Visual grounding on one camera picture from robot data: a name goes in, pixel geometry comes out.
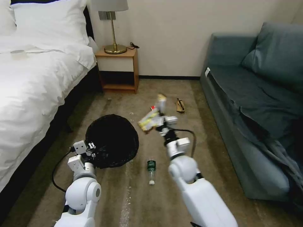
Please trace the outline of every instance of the floor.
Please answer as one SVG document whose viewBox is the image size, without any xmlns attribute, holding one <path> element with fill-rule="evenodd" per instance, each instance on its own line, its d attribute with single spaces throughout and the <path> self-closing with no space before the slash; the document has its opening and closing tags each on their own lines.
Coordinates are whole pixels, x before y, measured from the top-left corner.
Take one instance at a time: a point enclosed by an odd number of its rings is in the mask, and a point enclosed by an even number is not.
<svg viewBox="0 0 303 227">
<path fill-rule="evenodd" d="M 73 142 L 85 138 L 90 123 L 105 114 L 127 118 L 138 132 L 140 146 L 137 156 L 126 165 L 97 169 L 102 192 L 95 214 L 96 226 L 190 226 L 191 217 L 167 171 L 169 159 L 163 139 L 156 131 L 145 135 L 137 126 L 149 107 L 155 104 L 158 92 L 167 95 L 166 113 L 178 117 L 178 128 L 191 129 L 196 133 L 194 158 L 199 169 L 215 186 L 239 226 L 303 226 L 302 220 L 277 204 L 244 196 L 199 81 L 142 79 L 136 95 L 88 94 L 80 101 L 69 119 L 74 132 L 60 133 L 3 227 L 54 226 L 64 206 L 64 194 L 51 184 L 52 168 Z M 184 101 L 186 113 L 175 111 L 176 98 Z M 187 136 L 191 138 L 187 133 L 179 133 L 179 137 Z M 148 184 L 148 158 L 157 162 L 154 186 Z M 56 182 L 63 188 L 67 188 L 73 179 L 67 159 L 59 166 L 55 176 Z"/>
</svg>

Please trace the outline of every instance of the sofa armrest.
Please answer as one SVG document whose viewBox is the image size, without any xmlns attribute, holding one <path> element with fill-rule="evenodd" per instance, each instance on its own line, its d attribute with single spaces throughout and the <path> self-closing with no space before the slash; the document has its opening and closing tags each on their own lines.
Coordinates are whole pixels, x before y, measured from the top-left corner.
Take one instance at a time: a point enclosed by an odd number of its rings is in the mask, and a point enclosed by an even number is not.
<svg viewBox="0 0 303 227">
<path fill-rule="evenodd" d="M 209 65 L 239 66 L 256 47 L 257 36 L 213 33 L 208 46 L 203 73 Z"/>
</svg>

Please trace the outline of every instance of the table lamp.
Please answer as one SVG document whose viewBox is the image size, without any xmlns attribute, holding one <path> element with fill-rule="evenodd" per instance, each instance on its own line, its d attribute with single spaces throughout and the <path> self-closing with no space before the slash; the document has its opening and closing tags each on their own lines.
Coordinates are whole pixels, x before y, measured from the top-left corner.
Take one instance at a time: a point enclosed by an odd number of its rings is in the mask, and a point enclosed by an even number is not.
<svg viewBox="0 0 303 227">
<path fill-rule="evenodd" d="M 97 11 L 110 12 L 113 44 L 105 46 L 104 51 L 108 54 L 122 54 L 126 52 L 126 46 L 116 44 L 112 12 L 128 10 L 127 0 L 92 0 L 92 8 Z"/>
</svg>

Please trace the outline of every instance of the sofa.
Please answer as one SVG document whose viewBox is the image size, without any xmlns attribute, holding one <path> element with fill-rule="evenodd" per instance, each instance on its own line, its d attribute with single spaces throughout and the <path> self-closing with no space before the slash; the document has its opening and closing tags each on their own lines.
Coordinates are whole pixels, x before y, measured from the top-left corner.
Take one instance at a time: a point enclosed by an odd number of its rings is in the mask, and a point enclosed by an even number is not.
<svg viewBox="0 0 303 227">
<path fill-rule="evenodd" d="M 211 36 L 200 81 L 248 198 L 289 201 L 302 192 L 297 131 L 286 130 L 302 122 L 302 37 L 303 26 L 273 23 L 257 36 Z"/>
</svg>

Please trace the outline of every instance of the lamp shade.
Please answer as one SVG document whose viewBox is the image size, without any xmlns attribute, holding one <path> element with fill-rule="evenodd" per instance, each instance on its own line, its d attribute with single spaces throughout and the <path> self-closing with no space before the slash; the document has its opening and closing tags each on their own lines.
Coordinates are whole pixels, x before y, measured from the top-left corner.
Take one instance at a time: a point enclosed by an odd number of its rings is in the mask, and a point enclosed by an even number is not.
<svg viewBox="0 0 303 227">
<path fill-rule="evenodd" d="M 127 0 L 91 0 L 92 8 L 97 11 L 125 11 L 128 10 Z"/>
</svg>

